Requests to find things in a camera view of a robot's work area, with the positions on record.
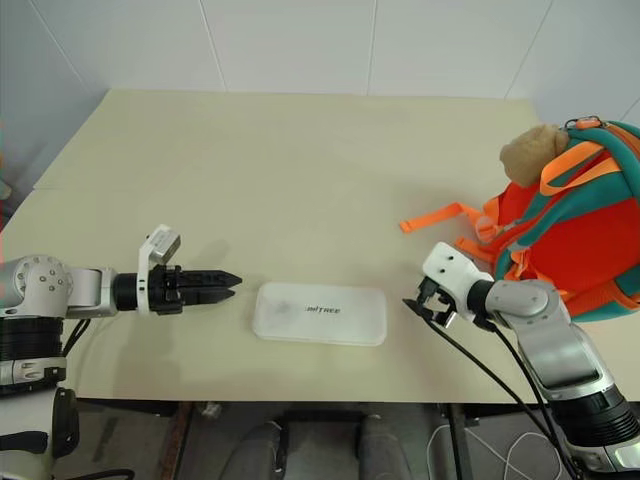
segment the wooden table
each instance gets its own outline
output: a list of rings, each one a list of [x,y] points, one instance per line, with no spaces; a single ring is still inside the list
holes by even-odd
[[[507,402],[401,302],[436,241],[464,219],[404,235],[398,221],[501,191],[504,143],[536,123],[526,101],[112,91],[2,235],[5,258],[44,252],[74,266],[136,268],[144,236],[182,236],[174,262],[244,283],[179,316],[95,320],[70,356],[79,396],[155,400]],[[373,286],[388,302],[380,347],[258,339],[267,281]],[[73,325],[68,321],[68,334]],[[587,325],[622,391],[637,317]],[[501,344],[458,321],[450,334],[526,400]]]

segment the white plastic box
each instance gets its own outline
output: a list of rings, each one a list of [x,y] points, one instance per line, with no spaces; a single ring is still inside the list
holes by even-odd
[[[387,300],[376,288],[266,283],[253,331],[267,340],[376,346],[387,336]]]

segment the orange backpack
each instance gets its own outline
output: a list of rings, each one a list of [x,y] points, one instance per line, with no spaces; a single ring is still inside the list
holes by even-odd
[[[400,224],[404,232],[465,213],[478,242],[456,246],[496,279],[537,278],[562,294],[575,321],[632,313],[640,301],[640,129],[571,120],[567,149],[529,188],[511,183],[478,211],[453,203]]]

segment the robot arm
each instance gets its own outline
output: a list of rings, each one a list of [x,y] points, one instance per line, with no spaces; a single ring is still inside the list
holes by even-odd
[[[640,424],[552,285],[494,282],[445,243],[436,245],[423,271],[417,301],[406,303],[445,328],[457,315],[480,327],[491,319],[513,330],[522,360],[578,463],[600,473],[640,470]],[[436,310],[436,300],[446,308]]]
[[[69,268],[47,255],[0,265],[0,478],[49,480],[54,459],[78,443],[75,394],[57,386],[66,378],[65,318],[175,314],[234,294],[235,275],[168,267],[179,245],[160,225],[140,247],[137,273]]]

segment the stuffed toy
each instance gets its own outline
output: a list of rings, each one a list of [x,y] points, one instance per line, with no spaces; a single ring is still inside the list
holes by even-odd
[[[542,169],[567,148],[569,134],[555,125],[538,125],[502,147],[500,161],[507,177],[520,187],[540,180]]]

